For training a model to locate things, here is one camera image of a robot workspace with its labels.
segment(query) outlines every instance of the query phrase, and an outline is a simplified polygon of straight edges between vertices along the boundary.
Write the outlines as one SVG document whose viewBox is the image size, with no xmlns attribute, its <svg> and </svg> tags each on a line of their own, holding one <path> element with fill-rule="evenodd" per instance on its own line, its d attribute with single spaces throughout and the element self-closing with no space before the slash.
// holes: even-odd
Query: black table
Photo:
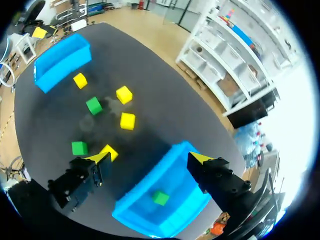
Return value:
<svg viewBox="0 0 320 240">
<path fill-rule="evenodd" d="M 105 24 L 78 31 L 91 44 L 92 61 L 50 92 L 35 86 L 33 64 L 20 76 L 15 93 L 15 127 L 30 176 L 45 189 L 69 167 L 71 142 L 88 143 L 90 155 L 106 144 L 119 156 L 110 179 L 68 217 L 90 228 L 120 236 L 145 237 L 112 217 L 116 200 L 137 184 L 171 145 L 187 140 L 202 154 L 223 157 L 241 176 L 245 162 L 210 107 L 169 65 L 144 45 Z M 83 73 L 88 85 L 73 81 Z M 116 90 L 126 85 L 133 101 L 121 105 Z M 86 101 L 96 96 L 103 112 L 91 116 Z M 121 111 L 134 113 L 134 131 L 120 128 Z M 194 240 L 219 216 L 211 200 L 177 238 Z"/>
</svg>

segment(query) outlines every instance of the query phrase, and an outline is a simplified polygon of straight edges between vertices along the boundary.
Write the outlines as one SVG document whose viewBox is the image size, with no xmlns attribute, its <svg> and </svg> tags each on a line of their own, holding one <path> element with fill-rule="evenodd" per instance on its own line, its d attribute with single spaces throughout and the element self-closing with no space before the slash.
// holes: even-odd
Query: yellow cube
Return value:
<svg viewBox="0 0 320 240">
<path fill-rule="evenodd" d="M 122 129 L 133 130 L 135 128 L 136 116 L 131 113 L 121 113 L 120 127 Z"/>
<path fill-rule="evenodd" d="M 85 76 L 81 72 L 77 76 L 75 76 L 73 80 L 79 89 L 82 89 L 85 85 L 88 84 Z"/>
<path fill-rule="evenodd" d="M 102 153 L 111 153 L 111 162 L 113 162 L 116 157 L 118 157 L 118 153 L 108 144 L 105 145 L 105 147 L 100 151 L 100 154 Z"/>
<path fill-rule="evenodd" d="M 133 98 L 132 92 L 126 87 L 122 86 L 117 91 L 115 91 L 116 97 L 120 100 L 122 104 L 127 104 Z"/>
</svg>

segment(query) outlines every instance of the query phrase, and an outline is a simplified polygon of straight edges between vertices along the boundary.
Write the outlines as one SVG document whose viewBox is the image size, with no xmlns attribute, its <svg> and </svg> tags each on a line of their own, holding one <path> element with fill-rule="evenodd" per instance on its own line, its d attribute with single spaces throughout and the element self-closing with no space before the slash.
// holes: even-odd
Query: wooden floor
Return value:
<svg viewBox="0 0 320 240">
<path fill-rule="evenodd" d="M 228 118 L 222 116 L 223 107 L 214 94 L 208 89 L 200 90 L 196 81 L 191 79 L 175 63 L 178 53 L 189 36 L 187 31 L 173 23 L 164 24 L 163 17 L 152 12 L 132 10 L 127 7 L 110 10 L 104 14 L 92 16 L 89 18 L 89 23 L 91 24 L 92 21 L 95 21 L 96 24 L 105 22 L 114 26 L 137 39 L 162 58 L 183 76 L 183 78 L 215 112 L 230 134 L 233 134 L 233 126 Z M 37 55 L 39 56 L 51 45 L 50 39 L 40 40 L 35 48 Z M 15 72 L 15 75 L 19 77 L 25 68 L 25 64 L 21 64 Z M 0 165 L 4 166 L 8 166 L 15 157 L 21 155 L 15 129 L 15 93 L 11 93 L 10 91 L 11 89 L 8 87 L 2 86 L 0 88 L 0 95 L 2 96 L 2 102 L 0 104 L 0 162 L 2 164 L 0 163 Z"/>
</svg>

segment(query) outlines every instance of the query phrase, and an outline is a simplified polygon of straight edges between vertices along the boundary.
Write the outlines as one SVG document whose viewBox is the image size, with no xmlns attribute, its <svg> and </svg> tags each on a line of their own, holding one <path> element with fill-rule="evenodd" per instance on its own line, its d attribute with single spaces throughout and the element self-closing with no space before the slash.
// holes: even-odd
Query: green cube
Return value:
<svg viewBox="0 0 320 240">
<path fill-rule="evenodd" d="M 87 144 L 83 141 L 73 141 L 72 154 L 75 156 L 87 155 L 88 154 Z"/>
<path fill-rule="evenodd" d="M 164 206 L 169 199 L 169 195 L 165 194 L 162 191 L 156 191 L 153 196 L 152 200 L 154 203 Z"/>
<path fill-rule="evenodd" d="M 102 106 L 100 105 L 97 97 L 93 97 L 85 103 L 92 115 L 96 115 L 102 111 Z"/>
</svg>

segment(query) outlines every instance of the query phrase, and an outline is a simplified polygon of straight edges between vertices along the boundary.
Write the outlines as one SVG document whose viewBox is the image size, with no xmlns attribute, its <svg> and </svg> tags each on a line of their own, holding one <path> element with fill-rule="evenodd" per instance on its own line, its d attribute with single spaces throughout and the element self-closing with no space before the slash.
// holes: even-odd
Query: blue plastic container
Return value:
<svg viewBox="0 0 320 240">
<path fill-rule="evenodd" d="M 90 44 L 76 33 L 56 43 L 34 62 L 34 82 L 45 94 L 69 73 L 91 61 Z"/>
<path fill-rule="evenodd" d="M 189 142 L 174 145 L 131 191 L 115 204 L 112 216 L 127 227 L 153 238 L 176 236 L 208 204 L 187 170 L 188 152 L 198 152 Z M 169 195 L 164 206 L 153 202 L 160 190 Z"/>
</svg>

